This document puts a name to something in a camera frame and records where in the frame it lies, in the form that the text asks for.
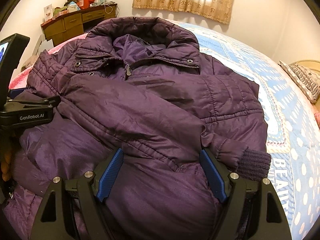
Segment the desk drawer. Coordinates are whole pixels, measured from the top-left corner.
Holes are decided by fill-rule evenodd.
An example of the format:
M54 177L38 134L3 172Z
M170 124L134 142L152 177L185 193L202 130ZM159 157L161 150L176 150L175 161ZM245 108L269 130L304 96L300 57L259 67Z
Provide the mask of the desk drawer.
M74 15L65 17L65 19L64 19L64 26L65 26L66 30L69 30L72 27L77 26L79 24L82 24L81 13L76 13Z
M74 38L76 36L79 36L81 34L83 34L83 25L79 24L78 26L75 26L75 27L63 32L63 39L64 39L64 41L67 41L67 40Z
M98 11L92 11L92 12L88 12L88 13L84 13L82 15L82 22L86 23L89 22L91 20L95 20L95 19L99 19L99 18L103 18L105 17L106 12L105 10L98 10Z
M54 46L58 46L59 44L63 43L65 40L63 39L62 33L57 33L51 37L46 37L46 40L52 40Z
M44 29L45 37L51 37L64 31L63 20L57 21Z

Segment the zipper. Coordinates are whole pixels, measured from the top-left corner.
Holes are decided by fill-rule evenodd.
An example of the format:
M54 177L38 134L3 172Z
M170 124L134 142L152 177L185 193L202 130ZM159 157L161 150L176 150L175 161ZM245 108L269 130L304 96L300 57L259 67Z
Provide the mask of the zipper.
M127 78L131 76L130 65L128 65L128 64L125 65L124 71L125 71L124 80L127 80Z
M99 57L112 56L112 54L109 54L109 53L108 53L108 54L96 55L96 56L81 56L81 55L76 54L75 56L78 57L78 58L91 59L91 58L99 58Z
M179 63L174 63L174 62L170 62L168 60L165 59L161 59L161 58L143 58L143 59L139 59L131 64L127 64L124 67L124 71L125 71L125 78L124 80L127 80L127 78L129 76L131 76L131 71L133 70L132 66L136 65L137 63L141 63L142 61L153 61L153 60L160 60L166 63L169 63L171 65L175 65L175 66L179 66L179 67L188 67L188 68L199 68L199 66L187 66L187 65L183 65L183 64L179 64Z

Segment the display screen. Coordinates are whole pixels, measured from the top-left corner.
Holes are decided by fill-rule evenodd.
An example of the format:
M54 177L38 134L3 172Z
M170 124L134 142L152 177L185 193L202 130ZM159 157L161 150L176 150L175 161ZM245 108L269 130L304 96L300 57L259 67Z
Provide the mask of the display screen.
M0 45L0 63L1 63L1 60L4 56L5 50L8 47L8 44L9 44L9 42Z

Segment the pink blanket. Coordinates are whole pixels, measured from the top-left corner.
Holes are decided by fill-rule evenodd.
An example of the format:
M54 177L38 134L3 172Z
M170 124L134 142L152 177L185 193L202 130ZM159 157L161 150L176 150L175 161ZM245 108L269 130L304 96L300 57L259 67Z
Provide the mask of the pink blanket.
M64 43L59 44L58 46L54 47L53 49L50 49L48 51L49 54L54 54L56 52L58 52L63 45L65 45L66 43L76 40L76 39L85 39L87 36L87 33L82 34L80 36L74 37L68 41L65 41ZM18 76L16 76L14 79L11 80L10 85L9 85L9 89L17 89L17 88L25 88L27 86L27 78L29 75L29 72L31 71L32 66L27 68L26 70L22 71Z

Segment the zipper pull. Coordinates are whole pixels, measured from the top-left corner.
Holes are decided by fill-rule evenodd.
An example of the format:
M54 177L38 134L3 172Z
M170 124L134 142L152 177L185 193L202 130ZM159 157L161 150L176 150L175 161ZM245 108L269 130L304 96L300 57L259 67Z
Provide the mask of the zipper pull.
M127 77L131 76L130 66L125 65L124 69L125 69L125 80L126 80Z

